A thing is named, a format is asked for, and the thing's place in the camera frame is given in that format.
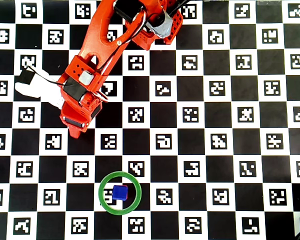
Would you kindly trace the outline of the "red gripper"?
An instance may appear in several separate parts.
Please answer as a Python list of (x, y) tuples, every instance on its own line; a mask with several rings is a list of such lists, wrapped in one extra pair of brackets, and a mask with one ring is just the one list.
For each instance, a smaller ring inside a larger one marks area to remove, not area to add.
[(65, 91), (62, 91), (61, 95), (65, 102), (61, 109), (60, 118), (68, 127), (70, 136), (78, 139), (82, 132), (86, 132), (87, 123), (92, 121), (95, 109), (101, 107), (101, 101), (89, 91), (81, 97), (80, 101)]

